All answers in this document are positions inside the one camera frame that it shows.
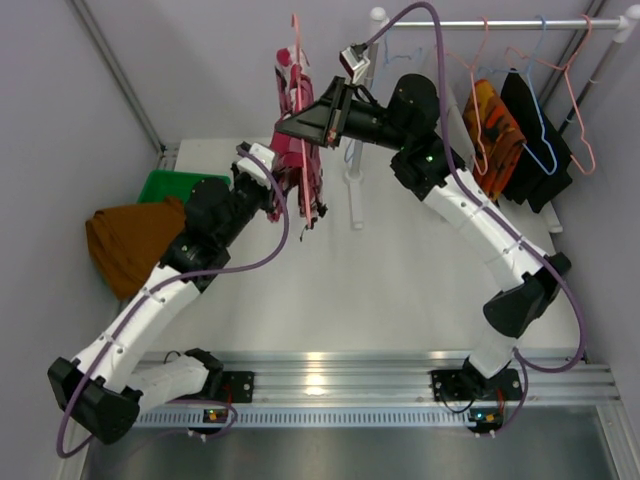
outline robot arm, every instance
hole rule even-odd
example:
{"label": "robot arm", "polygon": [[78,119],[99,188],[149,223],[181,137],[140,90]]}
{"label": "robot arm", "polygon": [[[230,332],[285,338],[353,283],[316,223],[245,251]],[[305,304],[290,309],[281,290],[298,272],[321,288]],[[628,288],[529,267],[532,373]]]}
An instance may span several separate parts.
{"label": "robot arm", "polygon": [[[259,144],[245,149],[271,171],[274,152]],[[185,204],[185,228],[144,287],[91,345],[72,361],[58,358],[49,368],[49,381],[63,410],[90,372],[71,417],[105,444],[120,439],[141,413],[184,395],[213,398],[220,387],[222,363],[199,349],[166,365],[133,370],[169,322],[214,278],[199,272],[224,267],[230,259],[229,245],[258,210],[269,210],[273,204],[269,179],[251,160],[239,160],[233,172],[233,190],[216,177],[194,186]],[[190,278],[176,280],[181,274]],[[154,293],[163,282],[166,286]]]}
{"label": "robot arm", "polygon": [[[484,305],[489,328],[465,365],[473,382],[478,384],[503,371],[519,338],[544,313],[559,286],[536,259],[519,247],[526,239],[515,241],[487,214],[492,210],[510,225],[452,151],[458,176],[467,188],[476,192],[481,206],[470,202],[454,181],[442,141],[434,133],[439,116],[436,89],[422,75],[400,78],[386,108],[364,87],[334,77],[318,101],[279,122],[276,130],[323,147],[335,148],[346,136],[398,151],[391,160],[396,178],[469,241],[500,288]],[[544,251],[534,248],[546,256]],[[562,253],[546,258],[561,275],[571,266]]]}

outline white wall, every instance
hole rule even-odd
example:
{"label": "white wall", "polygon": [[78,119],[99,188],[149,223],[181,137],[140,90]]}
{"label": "white wall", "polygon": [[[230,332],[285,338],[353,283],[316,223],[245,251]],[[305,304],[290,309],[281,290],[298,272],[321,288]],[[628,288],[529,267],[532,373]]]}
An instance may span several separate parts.
{"label": "white wall", "polygon": [[5,2],[0,65],[0,465],[43,480],[61,417],[47,368],[116,306],[84,220],[135,201],[155,154],[64,1]]}
{"label": "white wall", "polygon": [[[305,48],[312,66],[316,93],[336,75],[344,75],[338,53],[354,41],[368,38],[372,7],[385,7],[389,15],[412,3],[409,0],[89,0],[116,54],[137,88],[142,103],[168,141],[184,138],[270,136],[278,117],[273,74],[275,51],[290,45],[292,12],[297,12]],[[494,19],[575,17],[587,0],[436,0],[442,19],[467,20],[479,15]],[[408,19],[429,19],[425,11]],[[567,32],[547,34],[542,56],[555,60],[566,43]],[[539,32],[494,32],[483,62],[505,67],[507,44],[531,48]],[[392,54],[430,47],[433,33],[394,32]],[[471,58],[480,32],[448,32],[447,47]],[[460,81],[454,89],[466,101],[468,74],[455,66],[450,73]],[[404,65],[380,80],[382,91],[395,84]],[[542,80],[548,72],[536,69]]]}
{"label": "white wall", "polygon": [[[612,0],[611,14],[630,0]],[[573,261],[569,276],[589,321],[588,351],[608,362],[627,411],[640,435],[640,217],[636,193],[640,180],[640,31],[629,39],[602,83],[582,110],[598,169],[582,177],[554,202],[565,233],[557,244]],[[574,152],[585,149],[571,128]]]}

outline black garment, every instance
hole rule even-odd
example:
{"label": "black garment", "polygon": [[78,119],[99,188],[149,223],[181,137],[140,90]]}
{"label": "black garment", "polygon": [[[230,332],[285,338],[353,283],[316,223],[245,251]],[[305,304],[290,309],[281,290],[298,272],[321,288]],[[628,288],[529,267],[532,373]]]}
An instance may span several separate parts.
{"label": "black garment", "polygon": [[[542,129],[536,107],[533,98],[531,98],[529,87],[519,74],[510,73],[507,75],[500,98],[518,122],[527,139],[527,146],[546,166],[547,170],[551,171],[553,157],[547,145],[540,138]],[[547,175],[529,152],[523,150],[511,179],[502,192],[506,198],[518,204],[529,200],[531,209],[536,213],[540,212],[548,201],[573,181],[567,173],[567,167],[571,162],[571,150],[544,112],[542,112],[542,119],[546,129],[545,138],[556,154],[557,170],[553,175]]]}

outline blue hanger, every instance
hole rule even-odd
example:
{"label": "blue hanger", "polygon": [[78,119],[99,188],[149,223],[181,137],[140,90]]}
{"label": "blue hanger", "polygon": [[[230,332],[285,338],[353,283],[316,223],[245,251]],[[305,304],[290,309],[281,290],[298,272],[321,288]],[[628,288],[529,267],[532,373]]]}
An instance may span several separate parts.
{"label": "blue hanger", "polygon": [[542,15],[537,15],[536,18],[539,18],[542,21],[542,35],[540,35],[540,39],[538,40],[538,44],[536,45],[536,48],[534,48],[533,52],[531,52],[531,55],[529,57],[529,63],[524,68],[524,70],[502,70],[502,69],[492,69],[488,67],[478,67],[478,75],[480,75],[481,71],[486,71],[489,73],[519,73],[520,75],[523,75],[527,79],[527,86],[529,87],[529,91],[531,92],[533,105],[536,108],[536,113],[538,115],[538,120],[540,122],[540,130],[541,130],[540,140],[542,140],[542,142],[549,149],[549,153],[551,154],[551,158],[553,159],[553,168],[551,170],[548,170],[547,167],[540,161],[540,159],[538,159],[538,157],[536,157],[535,154],[531,151],[531,149],[526,144],[526,142],[522,146],[529,153],[529,155],[531,155],[531,158],[533,158],[536,161],[536,163],[540,166],[540,168],[544,173],[546,173],[547,175],[553,175],[554,173],[556,173],[556,170],[558,170],[558,159],[556,158],[556,154],[553,151],[553,147],[547,141],[547,138],[546,138],[547,129],[544,125],[542,112],[540,111],[540,106],[538,105],[538,99],[536,98],[536,93],[533,90],[533,82],[531,81],[531,70],[533,69],[533,65],[535,64],[536,58],[538,56],[538,50],[540,50],[540,46],[542,45],[542,41],[544,40],[545,33],[547,32],[547,19],[544,18]]}
{"label": "blue hanger", "polygon": [[[422,52],[423,52],[422,47],[416,48],[411,55],[394,55],[393,57],[389,58],[389,41],[387,40],[387,36],[389,35],[389,32],[385,33],[384,37],[382,37],[383,45],[384,45],[384,59],[382,61],[382,68],[378,69],[378,71],[375,73],[373,77],[373,81],[371,82],[371,88],[373,88],[373,85],[376,83],[376,80],[378,79],[380,74],[396,60],[409,60],[410,62],[413,62],[416,58],[422,58]],[[354,140],[349,140],[349,144],[347,145],[347,148],[344,151],[345,163],[349,163],[351,160],[353,160],[353,145],[354,145]]]}

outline pink hanger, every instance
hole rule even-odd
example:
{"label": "pink hanger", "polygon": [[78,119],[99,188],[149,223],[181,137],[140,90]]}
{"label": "pink hanger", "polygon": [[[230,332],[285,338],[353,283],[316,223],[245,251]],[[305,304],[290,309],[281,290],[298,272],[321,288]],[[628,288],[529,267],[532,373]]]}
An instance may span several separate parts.
{"label": "pink hanger", "polygon": [[[569,58],[569,60],[567,60],[567,63],[565,63],[562,67],[559,67],[558,65],[553,65],[553,64],[551,64],[549,62],[546,62],[544,60],[540,60],[538,58],[536,58],[535,60],[536,60],[536,62],[538,62],[538,63],[540,63],[542,65],[546,65],[547,67],[553,68],[554,70],[561,71],[563,73],[563,75],[564,75],[564,80],[565,80],[565,83],[567,84],[567,89],[569,90],[569,96],[571,97],[571,103],[573,104],[573,109],[576,112],[576,117],[578,118],[578,123],[580,124],[580,130],[581,130],[580,140],[582,141],[582,143],[584,143],[587,146],[587,150],[589,150],[589,156],[591,157],[591,168],[589,170],[585,170],[584,168],[582,168],[582,165],[580,164],[578,159],[573,154],[571,154],[571,160],[573,161],[573,163],[576,164],[576,167],[578,168],[578,170],[580,170],[582,172],[583,175],[591,175],[593,172],[596,171],[596,157],[595,157],[595,155],[593,153],[593,149],[591,148],[591,144],[585,138],[586,128],[584,126],[584,122],[582,121],[582,115],[580,115],[580,109],[578,108],[578,104],[576,103],[576,97],[575,97],[575,95],[573,93],[573,87],[571,86],[571,81],[569,80],[569,70],[571,69],[571,65],[573,65],[574,60],[576,59],[578,54],[582,51],[584,46],[587,44],[587,40],[589,40],[589,37],[591,37],[591,33],[592,33],[592,30],[593,30],[593,25],[591,24],[591,19],[586,15],[582,15],[582,17],[587,22],[587,34],[585,35],[584,39],[582,40],[582,42],[580,43],[580,45],[578,46],[576,51],[573,53],[573,55],[571,55],[571,58]],[[505,55],[505,59],[507,60],[507,64],[511,68],[515,68],[515,67],[513,66],[511,61],[509,60],[509,52],[514,52],[522,60],[525,60],[525,59],[529,58],[528,55],[525,55],[519,49],[517,49],[515,47],[507,47],[507,49],[504,52],[504,55]]]}
{"label": "pink hanger", "polygon": [[[300,24],[298,23],[298,16],[294,13],[291,15],[291,26],[296,31],[296,63],[298,64],[296,74],[296,112],[299,112],[302,108],[302,64],[300,63]],[[304,195],[304,213],[307,217],[307,226],[311,228],[311,200],[309,196],[309,179],[307,178],[307,147],[306,141],[302,140],[302,190]]]}
{"label": "pink hanger", "polygon": [[485,151],[484,145],[482,144],[482,140],[480,139],[481,133],[482,133],[482,124],[480,123],[480,111],[478,109],[478,97],[476,95],[475,71],[476,71],[476,64],[478,63],[478,59],[480,58],[480,54],[482,53],[482,50],[484,50],[484,46],[486,45],[487,40],[489,39],[489,20],[487,20],[487,17],[480,17],[480,18],[484,21],[484,39],[480,44],[480,48],[478,49],[476,56],[473,57],[473,63],[471,63],[471,65],[467,65],[460,56],[448,50],[446,52],[447,52],[447,55],[456,59],[458,62],[462,64],[464,68],[469,70],[469,77],[471,78],[471,95],[473,96],[473,109],[476,112],[476,122],[478,123],[477,142],[478,142],[478,145],[480,145],[480,150],[482,151],[482,160],[484,161],[484,170],[480,168],[480,165],[478,165],[478,159],[476,158],[475,155],[473,156],[473,163],[475,163],[478,173],[482,176],[485,173],[487,173],[487,170],[489,169],[489,160],[487,159],[487,152]]}

